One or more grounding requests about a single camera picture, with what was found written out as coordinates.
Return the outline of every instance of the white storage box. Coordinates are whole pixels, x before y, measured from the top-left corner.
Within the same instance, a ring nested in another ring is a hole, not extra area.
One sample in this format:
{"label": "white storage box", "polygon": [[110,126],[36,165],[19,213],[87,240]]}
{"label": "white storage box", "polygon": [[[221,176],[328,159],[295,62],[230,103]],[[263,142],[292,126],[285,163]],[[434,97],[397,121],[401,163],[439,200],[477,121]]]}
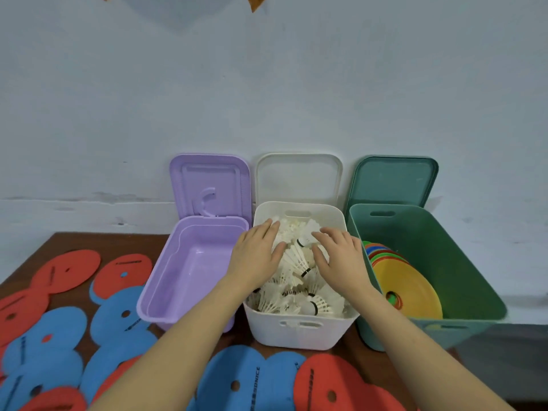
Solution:
{"label": "white storage box", "polygon": [[[331,205],[337,203],[342,170],[340,160],[330,154],[266,154],[259,160],[255,173],[259,206],[253,225],[273,216],[303,221],[312,218],[321,226],[346,231],[343,213]],[[274,196],[291,202],[262,201]],[[244,309],[251,333],[259,343],[293,349],[330,349],[358,317],[352,308],[345,318],[261,313],[246,303]]]}

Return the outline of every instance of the forearm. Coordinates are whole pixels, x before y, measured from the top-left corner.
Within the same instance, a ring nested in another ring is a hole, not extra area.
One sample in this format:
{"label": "forearm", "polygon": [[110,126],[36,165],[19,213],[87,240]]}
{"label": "forearm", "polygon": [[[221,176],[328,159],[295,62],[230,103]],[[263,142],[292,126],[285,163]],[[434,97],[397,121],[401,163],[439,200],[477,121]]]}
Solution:
{"label": "forearm", "polygon": [[185,409],[245,292],[223,278],[99,398],[92,411]]}
{"label": "forearm", "polygon": [[512,409],[373,287],[351,302],[381,341],[422,411]]}

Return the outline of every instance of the wooden table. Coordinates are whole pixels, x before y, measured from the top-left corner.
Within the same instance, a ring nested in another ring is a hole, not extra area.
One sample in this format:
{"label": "wooden table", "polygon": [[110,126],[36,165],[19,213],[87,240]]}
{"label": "wooden table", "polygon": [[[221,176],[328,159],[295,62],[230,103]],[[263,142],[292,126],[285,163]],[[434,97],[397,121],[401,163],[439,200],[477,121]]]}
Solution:
{"label": "wooden table", "polygon": [[[45,262],[65,252],[76,249],[93,249],[101,254],[100,267],[121,255],[132,253],[147,255],[155,263],[167,238],[168,235],[56,233],[0,285],[0,299],[27,288],[32,275]],[[89,324],[99,307],[89,298],[89,286],[92,279],[93,277],[73,290],[51,295],[48,309],[77,306],[85,311],[88,317],[88,331],[76,347],[76,350],[82,355],[84,363],[87,363],[98,349],[98,346],[89,336]],[[163,334],[163,331],[156,325],[152,325],[150,330],[158,337]],[[253,339],[243,308],[238,309],[233,329],[221,337],[214,354],[227,346],[237,344],[251,346],[261,352],[265,358],[284,350],[261,345]],[[306,357],[317,353],[316,351],[298,352]],[[329,352],[350,362],[360,372],[365,382],[387,389],[407,410],[416,410],[411,395],[403,385],[388,356],[385,353],[371,350],[364,345],[355,325],[346,332]]]}

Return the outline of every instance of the plastic container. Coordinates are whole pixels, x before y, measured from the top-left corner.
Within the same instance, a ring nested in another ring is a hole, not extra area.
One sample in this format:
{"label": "plastic container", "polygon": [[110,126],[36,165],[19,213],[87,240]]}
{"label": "plastic container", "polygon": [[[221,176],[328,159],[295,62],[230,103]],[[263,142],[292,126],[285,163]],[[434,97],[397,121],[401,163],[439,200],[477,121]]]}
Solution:
{"label": "plastic container", "polygon": [[[422,207],[434,184],[430,158],[371,156],[356,168],[347,207],[348,231],[398,251],[434,287],[443,319],[411,320],[443,348],[457,345],[506,316],[506,306],[438,221]],[[380,291],[365,255],[373,286]],[[363,341],[384,351],[367,322],[357,320]]]}
{"label": "plastic container", "polygon": [[[255,173],[255,193],[259,206],[254,225],[273,216],[315,219],[322,226],[346,230],[337,201],[343,166],[330,154],[271,153],[263,156]],[[293,202],[265,202],[276,194]],[[245,314],[253,337],[263,345],[291,349],[327,350],[332,348],[358,317],[351,309],[345,318],[304,315],[275,315],[250,309]]]}
{"label": "plastic container", "polygon": [[[248,165],[235,156],[182,154],[170,166],[175,225],[137,302],[139,317],[169,329],[226,274],[251,221]],[[225,328],[234,324],[232,317]]]}

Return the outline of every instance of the purple storage box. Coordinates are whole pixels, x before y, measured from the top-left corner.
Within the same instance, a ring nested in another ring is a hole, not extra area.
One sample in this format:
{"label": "purple storage box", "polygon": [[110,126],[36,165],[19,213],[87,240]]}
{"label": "purple storage box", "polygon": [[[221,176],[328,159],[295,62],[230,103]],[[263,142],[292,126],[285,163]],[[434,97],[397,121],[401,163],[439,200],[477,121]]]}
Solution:
{"label": "purple storage box", "polygon": [[[169,165],[180,221],[137,302],[139,317],[169,329],[226,274],[251,224],[249,167],[241,158],[182,154]],[[225,332],[234,325],[234,317]]]}

